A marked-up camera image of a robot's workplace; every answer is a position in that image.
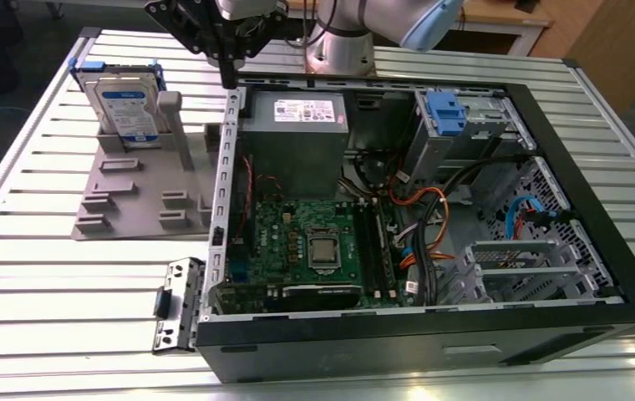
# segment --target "metal bracket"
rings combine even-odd
[[[153,354],[196,352],[193,310],[198,308],[204,272],[205,263],[197,259],[186,258],[169,263],[153,307],[153,315],[158,319]]]

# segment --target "metal chassis frame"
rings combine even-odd
[[[271,90],[339,90],[339,89],[379,89],[416,90],[424,87],[443,85],[459,87],[472,85],[471,82],[423,79],[361,78],[321,76],[315,79],[305,74],[263,74],[241,75],[241,83],[263,85]],[[447,332],[478,332],[492,330],[574,327],[583,330],[603,329],[604,335],[598,340],[616,334],[635,333],[635,257],[626,245],[624,239],[604,212],[604,207],[592,192],[587,181],[576,167],[564,145],[558,138],[548,120],[524,85],[500,83],[476,83],[484,88],[504,90],[508,95],[528,132],[538,142],[538,154],[548,160],[552,174],[564,189],[568,202],[579,212],[579,218],[587,230],[592,244],[598,248],[606,265],[619,285],[626,304],[606,304],[578,307],[500,309],[491,311],[469,311],[456,313],[411,313],[404,315],[372,315],[351,318],[320,319],[281,319],[252,320],[240,322],[210,322],[210,310],[206,306],[209,291],[202,291],[201,310],[197,327],[197,348],[202,346],[229,346],[257,343],[288,343],[299,341],[336,340],[360,337],[400,336],[411,334],[431,334]],[[220,147],[220,179],[214,192],[214,214],[212,222],[212,237],[223,233],[223,242],[212,241],[209,248],[209,263],[206,267],[206,285],[210,288],[223,280],[223,260],[227,243],[227,202],[231,197],[231,174],[235,150],[235,122],[237,120],[237,93],[228,93],[227,122],[221,130]],[[623,330],[615,330],[614,324],[628,325]]]

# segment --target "red wire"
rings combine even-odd
[[[232,244],[240,238],[240,233],[243,232],[243,227],[247,224],[248,210],[251,209],[251,195],[253,194],[253,169],[251,168],[251,162],[248,158],[243,156],[243,162],[247,164],[248,170],[248,191],[247,191],[247,203],[243,207],[243,217],[240,218],[239,229],[236,230],[236,236],[233,237]]]
[[[518,237],[520,237],[520,230],[522,229],[523,229],[523,214],[520,214],[518,216],[516,226],[515,226],[515,229],[514,229],[514,240],[516,240]]]
[[[277,192],[279,192],[279,197],[281,198],[283,197],[283,187],[280,186],[280,182],[277,181],[277,178],[275,178],[275,175],[263,175],[260,174],[257,177],[255,177],[255,180],[260,180],[260,179],[267,179],[267,180],[272,180],[273,181],[273,184],[275,184],[275,187],[277,188]]]

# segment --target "motherboard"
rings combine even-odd
[[[381,207],[365,201],[263,200],[252,245],[228,262],[224,313],[399,307]]]

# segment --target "metal table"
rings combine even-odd
[[[219,75],[169,35],[102,31],[77,40],[72,56],[128,64],[157,58],[168,88],[184,94],[186,132],[198,134],[204,123],[220,121]],[[635,141],[582,71],[552,59],[395,48],[379,48],[375,58],[385,76],[531,87],[635,254]],[[247,69],[300,72],[301,56],[271,44]],[[206,245],[190,239],[70,240],[96,131],[86,98],[62,66],[0,164],[0,397],[76,398],[77,392],[134,397],[137,391],[180,389],[162,396],[511,399],[536,393],[542,400],[635,399],[635,336],[531,367],[233,386],[220,385],[201,357],[153,357],[152,305],[165,263],[204,258]]]

